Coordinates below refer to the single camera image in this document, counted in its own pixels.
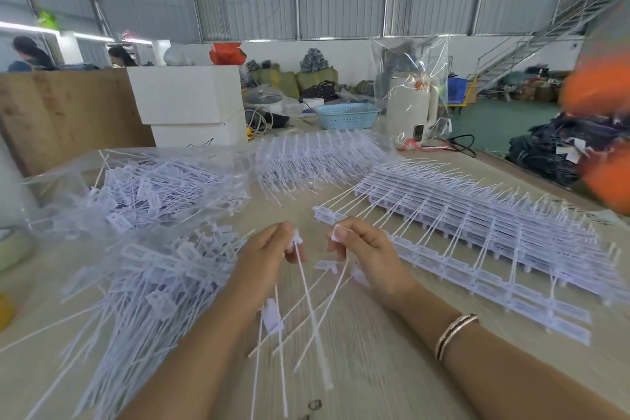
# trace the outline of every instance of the red plastic bag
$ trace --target red plastic bag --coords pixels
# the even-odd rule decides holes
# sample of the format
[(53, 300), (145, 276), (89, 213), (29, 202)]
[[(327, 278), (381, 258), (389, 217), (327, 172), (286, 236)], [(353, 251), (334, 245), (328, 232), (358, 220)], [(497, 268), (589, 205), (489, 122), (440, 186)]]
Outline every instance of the red plastic bag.
[(247, 55), (240, 46), (240, 42), (214, 42), (209, 52), (210, 60), (215, 65), (242, 65), (247, 60)]

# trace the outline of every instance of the bracelet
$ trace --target bracelet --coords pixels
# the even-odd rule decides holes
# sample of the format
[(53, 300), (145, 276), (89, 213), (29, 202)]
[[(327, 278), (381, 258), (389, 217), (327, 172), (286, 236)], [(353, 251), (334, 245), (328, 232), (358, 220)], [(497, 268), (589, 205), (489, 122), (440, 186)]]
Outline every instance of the bracelet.
[(446, 350), (446, 346), (452, 340), (453, 337), (457, 335), (457, 333), (466, 327), (471, 322), (478, 322), (479, 318), (477, 314), (467, 314), (462, 315), (457, 318), (442, 334), (440, 339), (437, 341), (437, 345), (435, 347), (435, 358), (441, 362), (444, 357), (444, 351)]

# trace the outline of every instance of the hand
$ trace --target hand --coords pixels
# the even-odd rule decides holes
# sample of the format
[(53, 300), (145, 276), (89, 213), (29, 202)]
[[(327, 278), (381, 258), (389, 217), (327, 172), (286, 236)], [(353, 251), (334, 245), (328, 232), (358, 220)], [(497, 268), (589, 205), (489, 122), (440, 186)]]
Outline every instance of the hand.
[[(225, 290), (252, 313), (260, 309), (265, 299), (273, 296), (282, 260), (287, 257), (290, 263), (297, 262), (292, 244), (294, 231), (288, 221), (274, 224), (254, 234), (241, 248)], [(298, 249), (300, 259), (304, 261), (301, 245)]]
[(341, 261), (347, 255), (346, 248), (352, 251), (377, 296), (388, 307), (397, 308), (399, 300), (419, 284), (403, 267), (387, 235), (357, 218), (346, 218), (337, 225), (346, 229), (335, 231), (340, 242), (330, 239), (332, 230), (327, 234), (328, 252), (336, 251)]

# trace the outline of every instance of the light blue basket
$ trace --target light blue basket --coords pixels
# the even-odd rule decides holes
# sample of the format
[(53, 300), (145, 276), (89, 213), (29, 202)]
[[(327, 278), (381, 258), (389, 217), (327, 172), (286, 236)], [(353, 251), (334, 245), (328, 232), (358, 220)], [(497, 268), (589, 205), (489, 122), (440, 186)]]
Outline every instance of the light blue basket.
[(313, 108), (323, 129), (372, 128), (381, 110), (371, 103), (343, 103)]

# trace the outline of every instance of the tube light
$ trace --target tube light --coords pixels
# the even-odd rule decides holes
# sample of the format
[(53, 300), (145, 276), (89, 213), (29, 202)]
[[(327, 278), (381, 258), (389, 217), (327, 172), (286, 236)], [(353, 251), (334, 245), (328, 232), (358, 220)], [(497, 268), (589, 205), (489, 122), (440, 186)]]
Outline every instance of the tube light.
[(143, 39), (122, 39), (123, 42), (129, 42), (131, 44), (143, 44), (143, 45), (153, 45), (153, 42), (150, 40)]
[(39, 32), (40, 34), (59, 35), (59, 31), (53, 29), (45, 29), (44, 27), (25, 26), (22, 24), (12, 24), (11, 22), (0, 22), (0, 28), (11, 30), (22, 30), (26, 32)]
[(75, 32), (74, 36), (78, 39), (95, 40), (97, 42), (115, 42), (111, 37), (103, 37), (102, 35), (77, 34)]

